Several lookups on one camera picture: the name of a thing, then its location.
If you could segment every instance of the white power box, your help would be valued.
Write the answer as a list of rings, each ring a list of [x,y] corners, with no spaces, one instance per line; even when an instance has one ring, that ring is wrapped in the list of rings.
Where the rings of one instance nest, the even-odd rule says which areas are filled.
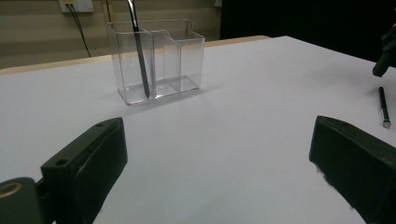
[[[92,0],[59,0],[62,12],[70,12],[67,4],[73,5],[76,12],[93,12]]]

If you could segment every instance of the dark background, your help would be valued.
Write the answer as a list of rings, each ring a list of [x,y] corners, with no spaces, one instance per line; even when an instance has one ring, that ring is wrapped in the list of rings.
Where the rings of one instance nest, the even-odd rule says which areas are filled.
[[[376,62],[396,0],[223,0],[220,39],[288,35]]]

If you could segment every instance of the electrical outlet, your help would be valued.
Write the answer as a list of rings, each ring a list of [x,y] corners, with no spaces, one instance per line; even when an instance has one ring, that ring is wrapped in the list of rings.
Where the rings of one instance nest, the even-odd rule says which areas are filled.
[[[92,0],[59,0],[62,12],[70,12],[67,4],[73,5],[76,12],[93,12]]]

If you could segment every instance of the beige wall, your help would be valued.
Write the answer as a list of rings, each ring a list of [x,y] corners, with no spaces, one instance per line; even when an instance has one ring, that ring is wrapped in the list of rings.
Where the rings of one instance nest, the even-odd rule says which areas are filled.
[[[139,20],[188,19],[206,41],[219,39],[215,0],[135,0]],[[109,53],[102,1],[78,14],[91,56]],[[128,21],[126,0],[113,0],[113,20]],[[0,69],[88,57],[78,28],[58,0],[0,1]]]

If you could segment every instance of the pen in container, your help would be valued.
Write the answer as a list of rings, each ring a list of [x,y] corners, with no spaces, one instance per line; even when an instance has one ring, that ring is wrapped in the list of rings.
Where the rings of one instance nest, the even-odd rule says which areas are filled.
[[[145,57],[143,55],[142,42],[140,40],[139,25],[137,23],[136,12],[134,10],[134,0],[128,0],[129,12],[131,13],[132,26],[134,28],[134,39],[136,41],[137,57],[139,58],[140,71],[142,74],[143,88],[146,97],[149,98],[149,82],[146,72]]]
[[[390,119],[387,107],[387,100],[385,99],[385,91],[383,87],[378,88],[379,90],[379,102],[381,103],[382,112],[382,125],[385,128],[390,128]]]

